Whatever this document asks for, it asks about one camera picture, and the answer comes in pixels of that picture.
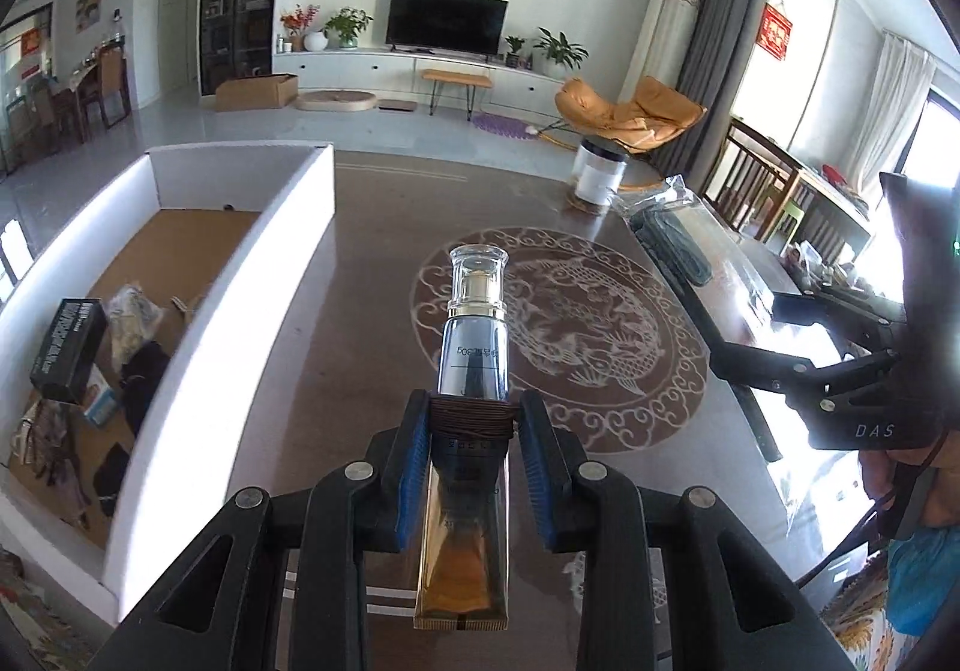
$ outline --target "open white box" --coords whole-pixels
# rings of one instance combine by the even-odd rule
[[[227,499],[253,396],[311,256],[334,213],[333,147],[219,142],[148,150],[37,257],[0,310],[0,439],[30,392],[56,307],[84,297],[160,209],[260,211],[211,286],[152,401],[131,454],[107,551],[0,474],[3,544],[117,624]]]

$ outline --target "potted plant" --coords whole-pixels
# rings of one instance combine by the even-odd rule
[[[553,37],[551,32],[540,27],[541,37],[534,48],[544,52],[544,75],[550,78],[566,78],[570,70],[580,69],[589,52],[579,43],[571,43],[562,32]]]
[[[358,8],[340,8],[323,28],[336,32],[340,40],[340,48],[355,49],[357,35],[366,30],[371,21],[373,17],[366,11],[360,11]]]
[[[304,51],[304,33],[320,12],[319,5],[308,5],[306,8],[296,6],[296,11],[280,13],[280,24],[283,25],[290,37],[290,44],[294,51]]]
[[[507,54],[507,67],[520,67],[520,49],[522,49],[523,44],[527,42],[526,38],[507,35],[504,40],[506,40],[507,45],[510,46],[510,54]]]

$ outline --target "plastic jar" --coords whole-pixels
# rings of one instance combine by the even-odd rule
[[[604,213],[627,170],[627,152],[616,141],[586,136],[570,174],[568,200],[588,213]]]

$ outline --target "gray curtain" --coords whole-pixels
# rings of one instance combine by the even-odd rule
[[[664,176],[678,173],[688,176],[700,150],[709,155],[716,151],[707,147],[713,145],[707,141],[716,136],[718,123],[723,133],[730,120],[736,86],[743,78],[760,22],[759,16],[752,19],[754,6],[752,0],[704,0],[680,69],[677,91],[706,106],[707,115],[682,136],[650,155],[651,165]]]

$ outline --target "black cable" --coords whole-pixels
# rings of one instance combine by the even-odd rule
[[[933,449],[930,449],[929,454],[926,455],[926,459],[920,464],[920,473],[923,473],[930,467],[930,464],[934,461],[936,456],[940,454],[940,450],[943,448],[946,441],[947,432],[944,432],[944,434],[940,436],[939,441],[934,444]],[[860,518],[860,521],[853,526],[853,530],[848,532],[846,537],[844,537],[844,539],[837,544],[837,547],[824,559],[822,559],[822,561],[818,562],[818,564],[803,574],[800,579],[795,581],[795,584],[798,586],[798,588],[803,589],[808,586],[810,582],[816,579],[817,576],[823,572],[824,568],[834,561],[834,559],[837,559],[841,555],[846,555],[848,552],[852,552],[858,546],[868,541],[869,537],[867,537],[867,535],[870,534],[868,534],[866,531],[870,528],[871,521],[877,516],[877,513],[883,511],[883,507],[886,506],[892,498],[896,498],[896,488],[891,489],[891,491],[887,492],[884,497],[877,498],[877,500],[874,501],[874,505],[867,509],[867,513],[865,513],[864,516]]]

